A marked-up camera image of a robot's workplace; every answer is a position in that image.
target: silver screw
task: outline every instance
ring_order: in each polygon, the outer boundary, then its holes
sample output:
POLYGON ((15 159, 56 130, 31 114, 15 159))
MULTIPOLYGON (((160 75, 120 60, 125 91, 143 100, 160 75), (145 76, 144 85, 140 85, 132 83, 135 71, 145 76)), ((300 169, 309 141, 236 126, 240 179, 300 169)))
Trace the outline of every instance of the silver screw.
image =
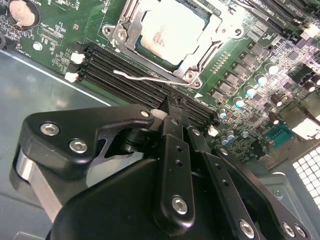
POLYGON ((193 71, 187 71, 185 74, 185 79, 187 80, 193 80, 195 78, 195 74, 193 71))
POLYGON ((276 191, 274 192, 274 195, 275 195, 275 197, 276 197, 277 199, 279 199, 279 200, 281 200, 281 199, 284 197, 284 195, 282 194, 282 192, 280 192, 279 190, 276 190, 276 191))
POLYGON ((294 227, 302 237, 307 238, 307 234, 305 233, 305 231, 303 231, 303 229, 299 225, 296 224, 294 225, 294 227))
POLYGON ((255 237, 255 231, 252 228, 252 226, 250 226, 249 223, 247 223, 245 220, 240 220, 239 222, 239 226, 242 230, 242 232, 249 238, 249 239, 253 239, 255 237))
POLYGON ((120 40, 125 40, 126 39, 126 36, 127 36, 127 33, 125 30, 119 30, 118 31, 118 37, 120 40))
POLYGON ((80 139, 72 140, 69 143, 69 148, 77 154, 83 154, 88 150, 87 144, 80 139))
POLYGON ((141 111, 141 115, 148 118, 149 117, 149 113, 147 113, 146 111, 141 111))
POLYGON ((42 50, 42 44, 38 41, 35 41, 32 45, 33 49, 34 50, 37 50, 37 51, 41 51, 42 50))
POLYGON ((220 151, 222 152, 223 155, 228 156, 228 152, 224 148, 221 148, 220 151))
POLYGON ((200 132, 197 130, 197 129, 193 129, 192 132, 197 135, 197 136, 200 136, 200 132))
POLYGON ((244 139, 246 139, 247 137, 249 137, 249 133, 247 131, 243 131, 241 133, 241 137, 243 137, 244 139))
POLYGON ((55 136, 60 132, 60 128, 53 123, 42 124, 40 130, 43 134, 48 136, 55 136))
POLYGON ((282 223, 282 229, 288 234, 290 237, 294 238, 296 236, 295 232, 292 230, 292 228, 286 224, 285 222, 282 223))
POLYGON ((188 212, 187 203, 178 196, 172 199, 172 207, 178 214, 181 215, 185 215, 188 212))

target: black ram slot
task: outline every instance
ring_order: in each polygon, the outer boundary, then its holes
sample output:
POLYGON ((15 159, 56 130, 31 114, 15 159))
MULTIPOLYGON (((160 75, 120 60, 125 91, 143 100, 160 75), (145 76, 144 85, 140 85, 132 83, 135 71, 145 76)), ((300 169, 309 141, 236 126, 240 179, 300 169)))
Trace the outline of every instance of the black ram slot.
MULTIPOLYGON (((158 105, 151 104, 150 102, 144 101, 142 98, 137 97, 134 94, 130 94, 127 91, 123 91, 123 89, 111 84, 109 82, 109 78, 106 78, 105 76, 101 78, 101 77, 98 77, 97 75, 92 75, 91 73, 88 73, 83 79, 115 96, 118 96, 126 100, 130 104, 140 104, 150 110, 159 107, 159 104, 158 105)), ((187 112, 188 112, 189 122, 192 126, 195 126, 196 128, 201 128, 203 124, 206 122, 205 119, 200 119, 198 115, 194 114, 194 112, 190 110, 188 110, 187 112)))
POLYGON ((87 52, 88 61, 82 66, 82 80, 86 80, 107 92, 118 96, 128 103, 141 104, 147 108, 157 108, 169 93, 176 93, 178 97, 185 98, 188 105, 190 124, 197 128, 205 128, 214 117, 214 112, 193 98, 185 95, 178 89, 167 84, 152 81, 128 80, 123 76, 113 73, 114 69, 129 75, 141 77, 150 75, 135 67, 119 56, 95 47, 87 52))
POLYGON ((307 5, 304 4, 302 1, 300 0, 291 0, 291 2, 296 5, 297 7, 299 7, 301 10, 305 10, 307 5))
POLYGON ((296 6, 291 0, 274 0, 284 11, 289 13, 293 18, 303 20, 304 9, 296 6))
MULTIPOLYGON (((142 76, 147 76, 151 77, 146 71, 142 71, 138 68, 136 68, 133 64, 131 64, 128 61, 125 61, 124 59, 121 59, 119 56, 106 51, 102 48, 96 47, 95 51, 92 53, 92 56, 99 56, 99 59, 104 61, 107 66, 112 65, 114 66, 114 69, 125 72, 129 75, 135 76, 135 77, 142 77, 142 76)), ((132 80, 127 80, 124 78, 126 81, 130 82, 135 82, 139 84, 139 86, 145 86, 148 85, 152 87, 155 91, 157 92, 163 92, 165 95, 175 92, 177 95, 179 95, 182 98, 185 98, 190 101, 190 105, 195 108, 195 111, 197 114, 202 115, 203 117, 208 117, 208 115, 212 114, 212 111, 205 106, 203 106, 200 103, 197 103, 193 100, 193 98, 185 95, 184 93, 180 92, 179 90, 172 88, 166 84, 159 83, 159 82, 154 82, 154 81, 142 81, 143 84, 141 84, 140 81, 132 81, 132 80)))
POLYGON ((269 17, 269 21, 274 22, 276 25, 280 27, 280 29, 285 30, 288 27, 288 23, 285 19, 283 19, 279 14, 277 14, 275 11, 270 9, 268 6, 264 5, 264 7, 261 7, 259 4, 256 3, 255 0, 248 0, 252 6, 254 6, 259 11, 263 12, 265 15, 269 17))
POLYGON ((288 15, 287 12, 283 11, 277 4, 273 2, 274 0, 263 0, 262 2, 266 4, 270 9, 275 11, 277 14, 279 14, 281 17, 283 17, 285 20, 287 20, 288 23, 292 23, 293 17, 288 15))

